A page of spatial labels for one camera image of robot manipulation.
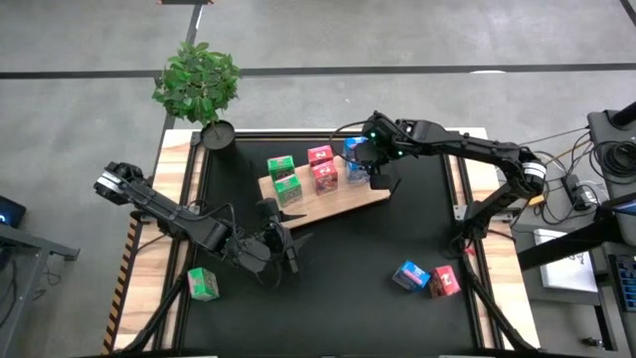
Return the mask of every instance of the black flower pot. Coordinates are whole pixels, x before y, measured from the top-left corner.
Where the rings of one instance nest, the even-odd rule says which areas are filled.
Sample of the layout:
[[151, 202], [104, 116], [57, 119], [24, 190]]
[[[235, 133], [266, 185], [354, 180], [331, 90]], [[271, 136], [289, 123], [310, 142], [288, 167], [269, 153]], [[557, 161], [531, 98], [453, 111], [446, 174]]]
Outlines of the black flower pot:
[[225, 120], [208, 123], [201, 130], [201, 142], [215, 153], [232, 152], [236, 146], [235, 128]]

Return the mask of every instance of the small cardboard box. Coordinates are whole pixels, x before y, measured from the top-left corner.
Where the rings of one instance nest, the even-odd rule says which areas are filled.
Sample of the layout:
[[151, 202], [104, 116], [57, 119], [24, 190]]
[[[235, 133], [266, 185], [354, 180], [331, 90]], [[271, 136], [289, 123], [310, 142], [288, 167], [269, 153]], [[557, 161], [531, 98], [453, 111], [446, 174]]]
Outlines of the small cardboard box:
[[349, 184], [369, 183], [369, 173], [356, 163], [347, 162], [346, 176]]
[[290, 176], [295, 172], [294, 158], [291, 155], [269, 158], [267, 171], [273, 181]]
[[316, 195], [338, 190], [338, 171], [332, 160], [311, 168]]
[[418, 268], [411, 261], [405, 262], [394, 273], [394, 281], [411, 292], [422, 291], [430, 279], [430, 274]]
[[345, 147], [343, 148], [343, 155], [345, 156], [345, 158], [356, 160], [354, 148], [356, 147], [356, 145], [364, 143], [366, 141], [367, 137], [364, 136], [345, 138]]
[[286, 176], [274, 182], [274, 190], [281, 206], [287, 206], [302, 198], [300, 179], [296, 174]]
[[331, 151], [331, 146], [323, 145], [321, 147], [307, 149], [307, 158], [309, 159], [309, 166], [314, 167], [318, 164], [333, 160], [334, 154]]
[[451, 295], [461, 290], [451, 265], [434, 268], [431, 274], [430, 292], [433, 297]]
[[194, 299], [208, 301], [219, 298], [217, 277], [205, 268], [192, 268], [188, 271], [190, 295]]

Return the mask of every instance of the orange striped edge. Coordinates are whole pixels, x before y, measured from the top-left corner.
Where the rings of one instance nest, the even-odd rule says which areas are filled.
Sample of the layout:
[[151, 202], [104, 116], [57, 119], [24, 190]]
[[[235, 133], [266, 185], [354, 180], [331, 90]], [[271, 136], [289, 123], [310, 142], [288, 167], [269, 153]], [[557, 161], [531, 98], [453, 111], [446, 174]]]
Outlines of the orange striped edge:
[[112, 352], [117, 328], [119, 328], [119, 320], [123, 311], [123, 303], [126, 299], [128, 291], [128, 283], [130, 282], [130, 273], [134, 265], [133, 250], [139, 243], [142, 224], [135, 219], [130, 219], [128, 226], [128, 235], [126, 238], [126, 246], [121, 258], [119, 266], [119, 274], [117, 275], [117, 284], [115, 285], [114, 294], [112, 295], [112, 303], [110, 304], [110, 314], [108, 314], [108, 322], [106, 324], [106, 334], [103, 337], [101, 354], [109, 354]]

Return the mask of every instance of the potted plant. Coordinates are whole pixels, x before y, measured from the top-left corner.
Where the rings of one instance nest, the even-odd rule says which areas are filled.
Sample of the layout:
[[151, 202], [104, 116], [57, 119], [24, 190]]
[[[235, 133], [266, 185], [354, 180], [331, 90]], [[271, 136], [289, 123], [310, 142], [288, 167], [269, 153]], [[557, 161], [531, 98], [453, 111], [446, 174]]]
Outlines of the potted plant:
[[181, 46], [178, 56], [168, 59], [170, 68], [155, 79], [152, 97], [169, 115], [201, 122], [201, 139], [208, 149], [234, 146], [235, 129], [219, 118], [217, 110], [228, 109], [230, 100], [237, 97], [240, 69], [231, 55], [209, 52], [207, 43]]

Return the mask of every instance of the white paper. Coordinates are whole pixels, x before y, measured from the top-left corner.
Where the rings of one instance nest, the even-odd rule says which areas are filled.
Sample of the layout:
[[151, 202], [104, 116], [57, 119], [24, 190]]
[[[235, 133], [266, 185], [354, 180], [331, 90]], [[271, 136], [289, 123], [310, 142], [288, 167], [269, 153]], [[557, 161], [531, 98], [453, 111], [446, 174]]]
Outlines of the white paper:
[[[566, 233], [536, 229], [535, 244], [540, 245]], [[581, 253], [541, 266], [544, 287], [598, 292], [589, 253]]]

